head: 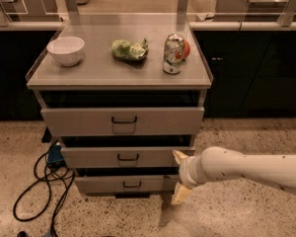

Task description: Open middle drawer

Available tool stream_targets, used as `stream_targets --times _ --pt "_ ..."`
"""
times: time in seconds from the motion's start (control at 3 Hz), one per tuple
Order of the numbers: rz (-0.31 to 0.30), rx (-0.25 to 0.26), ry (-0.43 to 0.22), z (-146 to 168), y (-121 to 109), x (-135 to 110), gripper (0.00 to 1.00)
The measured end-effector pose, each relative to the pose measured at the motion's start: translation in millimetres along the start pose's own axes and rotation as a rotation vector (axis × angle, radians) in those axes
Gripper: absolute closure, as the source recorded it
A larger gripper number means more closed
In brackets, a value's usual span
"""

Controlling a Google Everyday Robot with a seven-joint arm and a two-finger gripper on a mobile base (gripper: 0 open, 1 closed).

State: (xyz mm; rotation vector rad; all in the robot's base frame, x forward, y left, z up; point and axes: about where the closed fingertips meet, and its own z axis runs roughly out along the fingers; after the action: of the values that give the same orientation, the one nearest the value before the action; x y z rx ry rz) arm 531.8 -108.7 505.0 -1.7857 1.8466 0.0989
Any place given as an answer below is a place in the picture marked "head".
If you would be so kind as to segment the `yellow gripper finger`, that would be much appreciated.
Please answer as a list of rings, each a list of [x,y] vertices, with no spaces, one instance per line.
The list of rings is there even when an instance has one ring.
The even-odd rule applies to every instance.
[[[175,161],[177,162],[178,165],[181,165],[182,163],[184,163],[188,158],[188,156],[186,154],[184,154],[183,152],[181,152],[179,150],[174,150],[173,155],[174,155]]]
[[[192,193],[192,188],[189,188],[181,183],[176,183],[175,191],[172,196],[171,205],[179,205]]]

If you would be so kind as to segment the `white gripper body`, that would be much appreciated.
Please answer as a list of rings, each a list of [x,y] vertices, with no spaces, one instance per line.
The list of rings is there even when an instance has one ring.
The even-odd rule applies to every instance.
[[[191,156],[181,160],[179,168],[180,179],[182,183],[189,188],[195,188],[204,183],[202,180],[201,167],[198,164],[198,158]]]

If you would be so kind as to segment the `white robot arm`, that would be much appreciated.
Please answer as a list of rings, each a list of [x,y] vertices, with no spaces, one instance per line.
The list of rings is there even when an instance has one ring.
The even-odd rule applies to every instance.
[[[240,178],[296,195],[296,155],[245,155],[222,147],[209,147],[187,156],[173,151],[180,181],[171,204],[177,205],[198,186]]]

